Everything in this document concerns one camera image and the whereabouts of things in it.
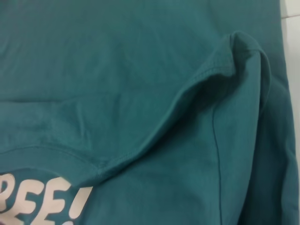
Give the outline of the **teal blue t-shirt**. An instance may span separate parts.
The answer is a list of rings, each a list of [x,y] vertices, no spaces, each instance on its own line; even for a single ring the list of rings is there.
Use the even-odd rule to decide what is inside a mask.
[[[0,0],[0,225],[300,225],[280,0]]]

